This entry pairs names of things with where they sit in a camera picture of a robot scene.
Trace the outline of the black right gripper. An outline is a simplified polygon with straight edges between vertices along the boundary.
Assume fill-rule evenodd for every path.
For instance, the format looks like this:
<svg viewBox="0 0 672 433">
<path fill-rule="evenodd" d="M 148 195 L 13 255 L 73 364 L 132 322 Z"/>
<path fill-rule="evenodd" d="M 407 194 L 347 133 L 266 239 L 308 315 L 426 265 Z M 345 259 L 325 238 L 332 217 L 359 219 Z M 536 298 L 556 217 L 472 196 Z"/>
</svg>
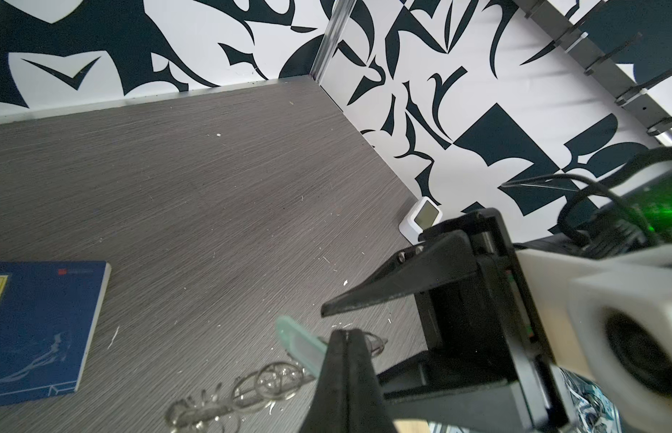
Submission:
<svg viewBox="0 0 672 433">
<path fill-rule="evenodd" d="M 326 318 L 416 294 L 427 348 L 379 376 L 395 420 L 570 432 L 577 416 L 496 209 L 433 229 L 321 306 Z"/>
</svg>

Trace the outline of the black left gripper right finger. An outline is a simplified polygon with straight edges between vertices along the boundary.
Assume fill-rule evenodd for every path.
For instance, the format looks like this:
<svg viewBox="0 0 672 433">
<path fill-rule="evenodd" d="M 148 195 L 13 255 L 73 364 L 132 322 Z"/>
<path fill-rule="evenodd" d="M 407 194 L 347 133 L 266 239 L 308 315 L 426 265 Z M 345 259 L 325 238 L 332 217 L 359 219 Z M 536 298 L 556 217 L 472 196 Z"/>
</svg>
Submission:
<svg viewBox="0 0 672 433">
<path fill-rule="evenodd" d="M 346 348 L 348 432 L 396 432 L 387 413 L 364 332 L 359 329 L 349 331 Z"/>
</svg>

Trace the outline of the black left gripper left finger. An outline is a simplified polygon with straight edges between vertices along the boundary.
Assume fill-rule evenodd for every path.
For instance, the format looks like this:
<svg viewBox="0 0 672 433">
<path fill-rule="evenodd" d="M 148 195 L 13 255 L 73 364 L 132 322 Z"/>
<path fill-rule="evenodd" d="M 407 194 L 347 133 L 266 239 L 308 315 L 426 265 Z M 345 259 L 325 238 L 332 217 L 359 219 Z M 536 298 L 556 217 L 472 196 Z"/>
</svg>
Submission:
<svg viewBox="0 0 672 433">
<path fill-rule="evenodd" d="M 330 336 L 312 405 L 300 432 L 348 431 L 348 331 Z"/>
</svg>

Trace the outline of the pale green key tag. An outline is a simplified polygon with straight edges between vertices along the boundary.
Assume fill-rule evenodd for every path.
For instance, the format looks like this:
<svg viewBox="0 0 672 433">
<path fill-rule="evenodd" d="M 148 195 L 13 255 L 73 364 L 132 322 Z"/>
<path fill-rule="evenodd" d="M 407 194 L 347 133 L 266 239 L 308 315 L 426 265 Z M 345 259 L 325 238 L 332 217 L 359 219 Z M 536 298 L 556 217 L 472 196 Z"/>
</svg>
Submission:
<svg viewBox="0 0 672 433">
<path fill-rule="evenodd" d="M 319 377 L 328 346 L 289 316 L 278 317 L 274 330 L 287 354 L 308 373 Z"/>
</svg>

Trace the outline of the single silver keyring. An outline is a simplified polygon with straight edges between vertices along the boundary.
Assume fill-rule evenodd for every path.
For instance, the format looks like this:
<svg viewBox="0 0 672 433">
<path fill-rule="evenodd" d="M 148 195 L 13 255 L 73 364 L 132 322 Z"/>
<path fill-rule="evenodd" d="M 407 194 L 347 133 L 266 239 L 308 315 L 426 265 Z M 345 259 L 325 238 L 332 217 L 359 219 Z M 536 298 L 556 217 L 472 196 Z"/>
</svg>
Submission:
<svg viewBox="0 0 672 433">
<path fill-rule="evenodd" d="M 384 352 L 388 340 L 370 332 L 363 332 L 363 335 L 365 337 L 370 356 L 372 358 L 379 357 Z"/>
</svg>

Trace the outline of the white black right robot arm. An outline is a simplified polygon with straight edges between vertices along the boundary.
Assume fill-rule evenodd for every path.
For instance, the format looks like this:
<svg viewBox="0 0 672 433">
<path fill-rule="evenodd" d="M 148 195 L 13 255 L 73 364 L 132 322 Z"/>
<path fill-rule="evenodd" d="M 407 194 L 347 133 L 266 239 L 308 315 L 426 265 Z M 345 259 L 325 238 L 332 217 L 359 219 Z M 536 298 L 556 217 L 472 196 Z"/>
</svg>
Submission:
<svg viewBox="0 0 672 433">
<path fill-rule="evenodd" d="M 575 373 L 630 426 L 672 432 L 672 174 L 615 193 L 660 162 L 672 147 L 582 178 L 555 236 L 516 244 L 496 209 L 438 223 L 325 302 L 330 317 L 411 295 L 427 348 L 375 373 L 363 331 L 333 332 L 303 431 L 567 432 Z"/>
</svg>

